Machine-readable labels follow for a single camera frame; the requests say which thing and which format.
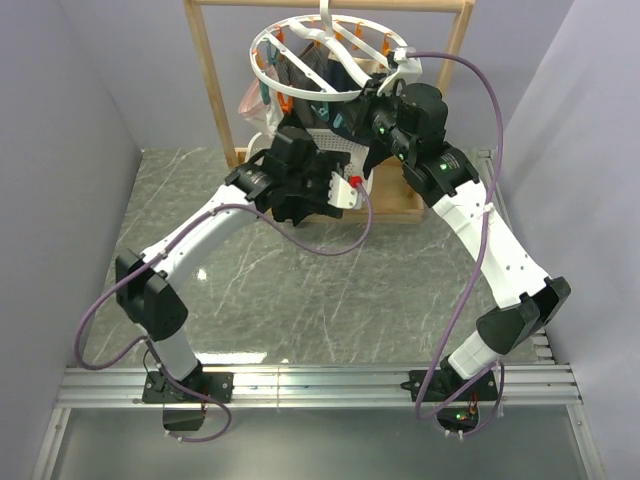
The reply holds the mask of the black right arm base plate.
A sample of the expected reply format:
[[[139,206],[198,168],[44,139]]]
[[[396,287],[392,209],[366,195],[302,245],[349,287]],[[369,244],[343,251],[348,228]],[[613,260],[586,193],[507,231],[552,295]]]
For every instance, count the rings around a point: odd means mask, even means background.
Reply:
[[[426,374],[426,370],[410,370],[408,379],[400,384],[402,390],[409,392],[412,402],[417,401]],[[472,381],[471,379],[463,380],[451,367],[445,367],[444,370],[437,369],[434,372],[423,401],[442,403],[458,390],[460,390],[460,394],[455,398],[455,401],[468,401],[471,399],[493,401],[499,398],[499,382],[493,369],[484,373],[477,380]]]

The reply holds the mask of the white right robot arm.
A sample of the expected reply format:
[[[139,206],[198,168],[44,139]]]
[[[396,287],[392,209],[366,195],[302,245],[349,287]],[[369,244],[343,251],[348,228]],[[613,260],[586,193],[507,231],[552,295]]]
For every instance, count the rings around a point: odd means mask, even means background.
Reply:
[[[495,307],[442,363],[442,391],[460,400],[484,367],[545,327],[567,300],[566,279],[551,277],[525,251],[490,202],[490,192],[464,152],[445,139],[448,107],[434,86],[397,82],[395,92],[367,85],[344,109],[351,133],[374,152],[369,173],[395,156],[411,189],[456,234],[491,289]]]

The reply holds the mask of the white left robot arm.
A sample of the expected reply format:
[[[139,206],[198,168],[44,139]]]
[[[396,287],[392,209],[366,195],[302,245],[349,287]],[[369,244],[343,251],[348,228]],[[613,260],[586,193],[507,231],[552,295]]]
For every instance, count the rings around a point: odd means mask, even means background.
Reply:
[[[359,203],[348,181],[351,156],[319,145],[306,130],[286,126],[268,147],[247,156],[210,200],[142,253],[115,261],[116,302],[146,334],[166,390],[178,401],[212,388],[186,335],[188,309],[179,290],[204,259],[257,220],[294,225],[310,215],[339,218]]]

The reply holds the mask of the white round clip hanger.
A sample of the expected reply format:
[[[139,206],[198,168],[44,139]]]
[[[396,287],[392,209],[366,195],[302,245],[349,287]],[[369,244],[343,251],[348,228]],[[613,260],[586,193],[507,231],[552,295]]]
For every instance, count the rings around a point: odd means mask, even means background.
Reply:
[[[265,28],[251,43],[249,61],[255,79],[277,92],[284,115],[295,112],[310,124],[311,102],[345,103],[366,84],[379,87],[388,72],[387,54],[400,46],[408,45],[381,24],[320,10]],[[328,59],[340,62],[361,90],[334,89],[324,79]]]

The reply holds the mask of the black boxer underwear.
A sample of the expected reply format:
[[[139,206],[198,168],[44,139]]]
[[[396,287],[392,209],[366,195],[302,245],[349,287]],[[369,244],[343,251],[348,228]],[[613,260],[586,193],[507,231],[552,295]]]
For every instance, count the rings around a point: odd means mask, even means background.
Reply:
[[[343,210],[329,204],[329,183],[349,160],[346,152],[320,148],[297,113],[285,114],[263,163],[281,197],[272,208],[274,219],[298,225],[310,215],[342,218]]]

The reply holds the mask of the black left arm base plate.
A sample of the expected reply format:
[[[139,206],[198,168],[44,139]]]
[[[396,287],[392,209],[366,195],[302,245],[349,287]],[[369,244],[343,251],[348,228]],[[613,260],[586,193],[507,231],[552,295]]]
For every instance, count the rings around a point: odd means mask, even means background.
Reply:
[[[229,403],[234,388],[234,374],[231,372],[204,372],[195,379],[181,382],[182,387],[173,385],[161,372],[147,374],[141,401],[144,404],[173,404],[199,402],[198,396],[186,392],[193,390],[200,395]]]

